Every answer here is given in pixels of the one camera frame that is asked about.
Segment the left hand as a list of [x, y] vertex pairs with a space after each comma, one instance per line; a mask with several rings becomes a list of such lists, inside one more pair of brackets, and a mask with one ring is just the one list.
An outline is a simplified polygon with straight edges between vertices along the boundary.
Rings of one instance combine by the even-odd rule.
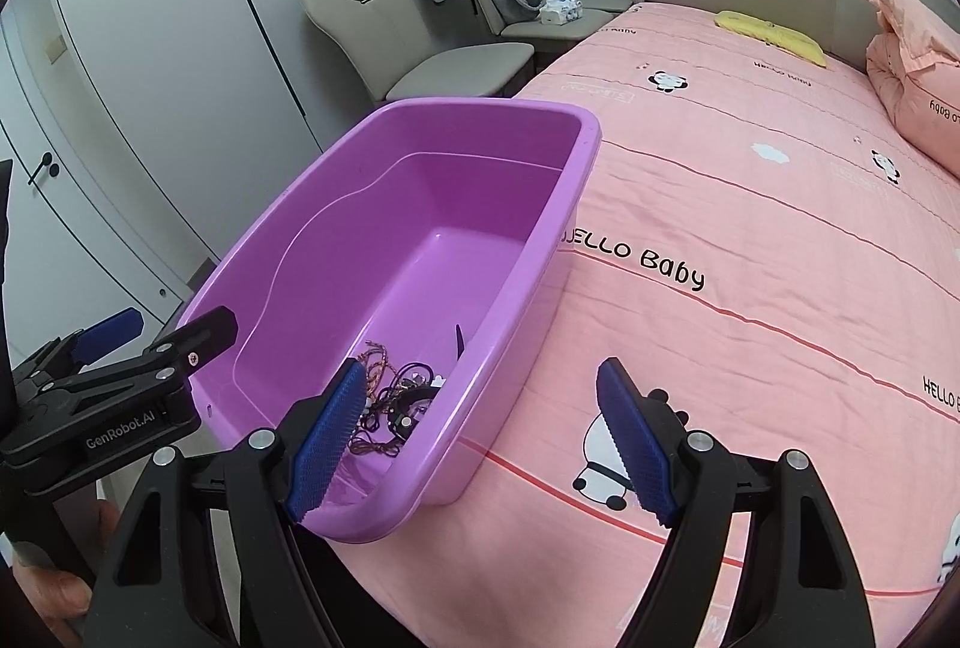
[[73, 625], [88, 612], [91, 588], [76, 575], [26, 559], [20, 549], [13, 550], [13, 575], [52, 635], [64, 646], [82, 645]]

